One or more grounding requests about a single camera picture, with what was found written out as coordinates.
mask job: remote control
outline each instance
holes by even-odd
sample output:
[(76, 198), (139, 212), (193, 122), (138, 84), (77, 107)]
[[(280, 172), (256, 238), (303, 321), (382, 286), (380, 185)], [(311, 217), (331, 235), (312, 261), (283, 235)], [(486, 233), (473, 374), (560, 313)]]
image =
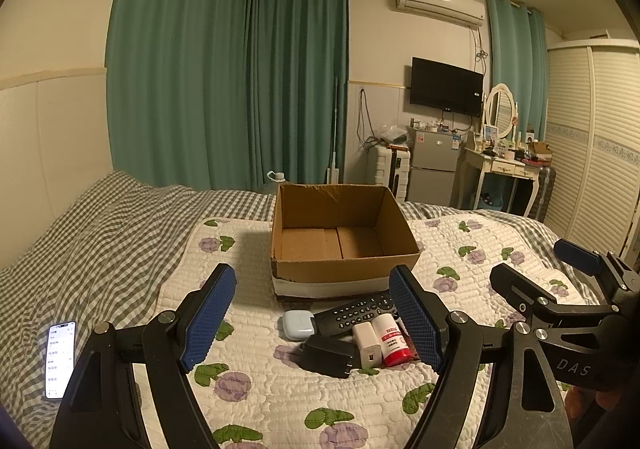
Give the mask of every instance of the remote control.
[(395, 314), (396, 307), (388, 290), (361, 296), (345, 305), (314, 314), (316, 332), (326, 337), (346, 334), (354, 325), (366, 323), (381, 314)]

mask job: silver refrigerator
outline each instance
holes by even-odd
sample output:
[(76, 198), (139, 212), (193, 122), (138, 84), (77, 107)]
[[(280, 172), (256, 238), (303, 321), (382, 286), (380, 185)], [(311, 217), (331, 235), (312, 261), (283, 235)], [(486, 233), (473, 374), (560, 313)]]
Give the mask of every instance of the silver refrigerator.
[(449, 206), (462, 147), (452, 134), (415, 130), (406, 199)]

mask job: green curtain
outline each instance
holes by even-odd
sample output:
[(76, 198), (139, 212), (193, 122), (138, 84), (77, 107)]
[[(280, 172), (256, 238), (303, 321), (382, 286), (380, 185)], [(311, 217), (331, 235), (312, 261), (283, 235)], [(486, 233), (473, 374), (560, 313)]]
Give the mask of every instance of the green curtain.
[(542, 14), (511, 0), (486, 0), (492, 41), (492, 84), (505, 83), (518, 103), (518, 129), (531, 124), (543, 139), (546, 124), (548, 67), (545, 22)]
[(247, 0), (114, 0), (106, 48), (116, 169), (153, 185), (250, 188)]
[(249, 0), (252, 179), (282, 171), (316, 184), (329, 164), (338, 78), (337, 165), (344, 159), (348, 0)]

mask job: phone screen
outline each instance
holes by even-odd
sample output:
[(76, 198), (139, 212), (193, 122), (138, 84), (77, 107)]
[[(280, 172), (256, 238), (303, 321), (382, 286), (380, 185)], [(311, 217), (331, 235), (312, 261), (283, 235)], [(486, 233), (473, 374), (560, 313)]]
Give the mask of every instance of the phone screen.
[(44, 390), (48, 399), (61, 399), (74, 371), (76, 323), (62, 323), (49, 328)]

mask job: bed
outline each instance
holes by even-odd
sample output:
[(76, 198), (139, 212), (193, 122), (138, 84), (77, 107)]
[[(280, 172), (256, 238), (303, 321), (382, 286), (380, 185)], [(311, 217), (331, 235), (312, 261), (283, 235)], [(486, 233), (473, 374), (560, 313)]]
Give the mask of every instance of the bed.
[[(424, 248), (414, 270), (418, 280), (478, 322), (509, 327), (518, 319), (488, 285), (491, 266), (502, 261), (546, 285), (559, 302), (596, 302), (574, 271), (555, 260), (557, 238), (538, 222), (491, 211), (401, 207)], [(228, 326), (214, 342), (207, 368), (188, 376), (221, 447), (332, 449), (343, 430), (352, 437), (345, 447), (401, 448), (436, 375), (420, 362), (378, 373), (354, 369), (345, 381), (297, 367), (297, 344), (278, 330), (277, 318), (288, 305), (278, 304), (270, 290), (272, 209), (273, 196), (152, 188), (112, 172), (1, 270), (0, 403), (31, 444), (47, 447), (57, 410), (56, 402), (44, 399), (50, 325), (75, 320), (81, 347), (101, 320), (129, 327), (174, 307), (225, 261), (239, 280)], [(230, 248), (213, 248), (221, 235), (234, 239)], [(256, 336), (264, 342), (243, 342)], [(143, 368), (135, 371), (149, 437), (155, 448), (165, 447)], [(479, 368), (460, 448), (472, 444), (489, 377), (490, 367)]]

